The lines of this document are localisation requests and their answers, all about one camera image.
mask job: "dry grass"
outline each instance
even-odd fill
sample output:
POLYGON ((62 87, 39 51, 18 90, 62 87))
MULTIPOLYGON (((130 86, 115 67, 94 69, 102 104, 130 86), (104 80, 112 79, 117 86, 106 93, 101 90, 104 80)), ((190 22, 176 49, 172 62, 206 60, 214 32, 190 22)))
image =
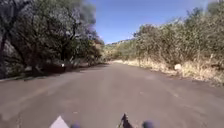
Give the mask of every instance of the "dry grass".
MULTIPOLYGON (((116 60, 114 62, 132 66, 139 66, 138 60, 128 60, 128 61, 116 60)), ((212 67, 205 68, 205 64, 208 63, 201 62, 201 64, 198 64, 197 62, 185 62, 184 64, 182 64, 182 69, 179 72, 169 69, 165 63, 158 63, 152 61, 151 59, 148 59, 148 61, 147 60, 141 61, 140 66, 143 68, 150 68, 155 71, 161 71, 169 75, 179 74, 182 77, 189 77, 200 81, 212 81, 218 84, 223 84, 224 73, 217 71, 212 67)))

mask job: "road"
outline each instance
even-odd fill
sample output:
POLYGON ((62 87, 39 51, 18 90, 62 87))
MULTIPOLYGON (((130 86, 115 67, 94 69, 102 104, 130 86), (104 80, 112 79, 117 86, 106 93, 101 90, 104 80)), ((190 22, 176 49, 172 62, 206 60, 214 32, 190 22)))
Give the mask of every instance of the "road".
POLYGON ((82 128, 223 128, 224 90, 122 64, 0 83, 0 128, 48 128, 61 115, 82 128))

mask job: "asphalt road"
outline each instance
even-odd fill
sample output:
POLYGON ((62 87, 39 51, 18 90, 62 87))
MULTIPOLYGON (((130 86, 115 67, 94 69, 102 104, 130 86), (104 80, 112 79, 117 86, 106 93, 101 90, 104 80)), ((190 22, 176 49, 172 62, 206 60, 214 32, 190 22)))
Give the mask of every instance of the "asphalt road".
POLYGON ((82 128, 224 128, 224 89, 122 64, 0 83, 0 128, 48 128, 61 115, 82 128))

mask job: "sky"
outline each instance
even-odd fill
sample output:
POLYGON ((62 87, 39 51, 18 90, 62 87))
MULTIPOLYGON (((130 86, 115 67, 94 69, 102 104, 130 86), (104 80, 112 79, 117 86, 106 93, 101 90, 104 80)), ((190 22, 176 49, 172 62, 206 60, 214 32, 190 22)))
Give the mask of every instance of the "sky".
POLYGON ((88 0, 96 7, 95 29, 106 44, 130 39, 143 24, 161 25, 212 0, 88 0))

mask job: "green foliage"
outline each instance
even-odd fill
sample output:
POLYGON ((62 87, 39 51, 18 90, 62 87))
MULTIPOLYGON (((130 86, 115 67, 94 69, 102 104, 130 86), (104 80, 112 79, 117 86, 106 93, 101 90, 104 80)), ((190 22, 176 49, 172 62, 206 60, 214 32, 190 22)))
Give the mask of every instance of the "green foliage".
MULTIPOLYGON (((19 6, 24 2, 11 1, 1 5, 3 10, 15 8, 11 4, 19 6)), ((9 68, 16 63, 35 69, 48 61, 82 58, 92 63, 99 59, 100 49, 95 47, 99 39, 93 29, 94 11, 84 0, 30 0, 29 5, 16 15, 8 31, 7 47, 2 52, 4 63, 9 68)), ((0 37, 4 28, 8 27, 1 23, 0 37)))
POLYGON ((195 8, 186 18, 159 27, 142 25, 129 41, 114 46, 113 59, 147 59, 168 66, 186 61, 224 61, 224 1, 212 2, 207 10, 195 8))

